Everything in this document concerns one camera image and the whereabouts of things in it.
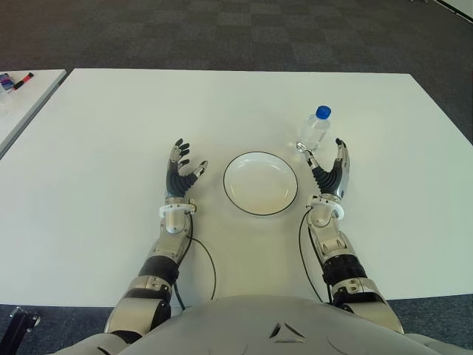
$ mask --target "floor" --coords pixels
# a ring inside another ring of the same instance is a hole
[[[473,142],[473,25],[432,0],[15,0],[2,9],[5,69],[407,72]],[[472,295],[391,304],[407,331],[473,348]],[[11,308],[0,306],[0,334]],[[34,309],[43,322],[19,354],[101,331],[110,312]]]

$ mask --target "black cable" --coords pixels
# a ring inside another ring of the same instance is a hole
[[[180,264],[183,262],[184,257],[187,255],[187,252],[191,248],[192,240],[194,239],[194,220],[192,219],[192,214],[189,214],[189,217],[191,218],[191,227],[190,227],[191,228],[191,236],[189,237],[189,243],[187,244],[187,247],[186,247],[182,257],[180,258],[179,262],[177,263],[177,267],[179,267]],[[184,311],[186,309],[186,306],[184,305],[183,299],[181,298],[180,293],[179,293],[179,289],[177,288],[177,281],[174,282],[173,287],[174,287],[174,293],[176,294],[177,301],[180,305],[180,309],[182,309]]]
[[[328,294],[328,304],[332,305],[333,304],[332,293],[330,292],[330,285],[329,284],[327,284],[327,294]]]
[[[180,297],[179,290],[177,289],[177,283],[174,283],[174,293],[176,294],[177,301],[180,305],[180,309],[184,311],[186,309],[186,306],[184,305],[183,299]]]
[[[299,253],[301,255],[302,265],[304,266],[305,276],[307,276],[307,279],[309,280],[309,284],[310,284],[310,286],[312,286],[312,289],[316,293],[317,298],[319,298],[320,302],[323,302],[322,298],[320,298],[319,293],[316,290],[316,287],[313,285],[312,280],[310,279],[309,272],[307,271],[307,266],[305,265],[304,255],[302,255],[302,245],[301,245],[302,225],[304,224],[305,217],[309,214],[310,211],[311,210],[305,212],[304,217],[302,217],[301,224],[299,226]]]
[[[191,218],[191,236],[189,237],[189,243],[184,251],[184,254],[180,258],[179,262],[177,263],[177,266],[180,266],[181,262],[184,260],[184,257],[186,257],[187,252],[191,248],[192,240],[194,239],[194,220],[192,219],[192,214],[189,213],[189,217]]]
[[[308,228],[307,230],[309,231],[309,239],[310,239],[310,244],[312,244],[313,252],[317,256],[317,260],[319,261],[319,265],[323,270],[322,260],[320,260],[319,254],[317,253],[316,244],[313,241],[312,233],[310,232],[310,228]],[[329,304],[332,304],[332,294],[330,293],[330,285],[329,284],[327,284],[327,294],[328,294],[328,302],[329,302]]]
[[[210,301],[212,301],[215,297],[215,290],[217,288],[217,271],[215,270],[214,260],[212,259],[212,256],[210,255],[210,252],[208,251],[208,249],[204,246],[204,243],[202,243],[200,240],[195,239],[195,238],[194,238],[194,242],[199,243],[204,248],[212,264],[212,269],[214,270],[214,290],[212,291],[212,295],[210,297]]]
[[[187,247],[186,247],[186,249],[183,253],[183,256],[180,258],[179,263],[177,265],[180,266],[181,262],[184,260],[184,257],[187,255],[187,252],[191,248],[191,244],[192,244],[193,241],[197,242],[200,246],[203,247],[203,249],[205,250],[205,253],[207,253],[208,258],[209,258],[209,260],[212,264],[212,270],[214,272],[214,289],[212,290],[212,295],[211,295],[211,298],[210,298],[210,301],[212,301],[215,298],[215,291],[217,289],[217,270],[215,269],[214,259],[212,259],[212,256],[211,256],[210,252],[208,251],[208,249],[205,247],[204,243],[202,243],[200,240],[194,238],[194,221],[192,220],[192,215],[191,214],[189,215],[189,217],[191,218],[191,235],[190,235],[190,237],[188,237],[189,238],[189,243],[188,243],[188,245],[187,245]],[[186,306],[184,305],[183,299],[180,296],[179,289],[177,288],[177,283],[174,283],[174,292],[176,293],[176,298],[177,298],[177,301],[178,301],[181,309],[184,311],[186,309]]]

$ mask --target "pen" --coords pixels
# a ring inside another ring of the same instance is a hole
[[[27,76],[25,76],[25,77],[22,78],[18,83],[16,83],[15,85],[13,85],[13,89],[14,89],[14,90],[19,89],[20,87],[23,86],[24,83],[26,83],[27,81],[29,81],[33,76],[34,76],[33,73],[32,73],[32,72],[29,72]]]

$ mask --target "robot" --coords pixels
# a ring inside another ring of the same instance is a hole
[[[341,201],[350,157],[345,142],[337,138],[336,143],[338,155],[330,172],[311,151],[304,152],[321,194],[310,197],[303,221],[323,271],[329,304],[296,297],[235,296],[171,317],[171,287],[192,243],[196,211],[186,192],[208,164],[204,161],[191,174],[181,175],[180,168],[189,163],[182,160],[189,144],[179,139],[169,156],[160,238],[110,314],[104,333],[56,354],[473,354],[418,334],[404,334],[338,227],[344,216]]]

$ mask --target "black rim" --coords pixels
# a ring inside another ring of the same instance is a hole
[[[284,161],[284,163],[289,166],[289,169],[293,172],[294,174],[294,178],[296,179],[296,193],[294,194],[294,197],[293,199],[287,204],[286,207],[284,207],[283,209],[280,209],[279,211],[276,211],[276,212],[273,212],[273,213],[267,213],[267,214],[260,214],[260,213],[254,213],[254,212],[250,212],[250,211],[247,211],[246,209],[243,209],[241,208],[240,206],[238,206],[230,197],[230,195],[228,194],[228,191],[227,189],[225,188],[225,176],[227,175],[227,170],[228,170],[228,167],[236,160],[238,159],[239,157],[243,156],[243,155],[247,155],[247,154],[250,154],[250,153],[263,153],[263,154],[268,154],[268,155],[272,155],[282,161]],[[246,212],[246,213],[249,213],[249,214],[252,214],[253,216],[271,216],[273,214],[277,214],[277,213],[280,213],[282,211],[284,211],[285,209],[287,209],[290,205],[293,204],[294,200],[296,199],[296,196],[297,196],[297,192],[299,191],[299,182],[297,181],[297,175],[296,173],[294,172],[294,169],[292,168],[291,165],[289,165],[287,163],[286,160],[282,159],[281,157],[278,157],[277,155],[275,154],[272,154],[272,153],[268,153],[268,152],[260,152],[260,151],[254,151],[254,152],[246,152],[246,153],[243,153],[243,154],[240,154],[240,155],[237,155],[235,158],[233,158],[230,163],[227,164],[227,167],[225,168],[225,171],[223,172],[223,189],[225,190],[225,194],[227,195],[228,199],[240,210]]]

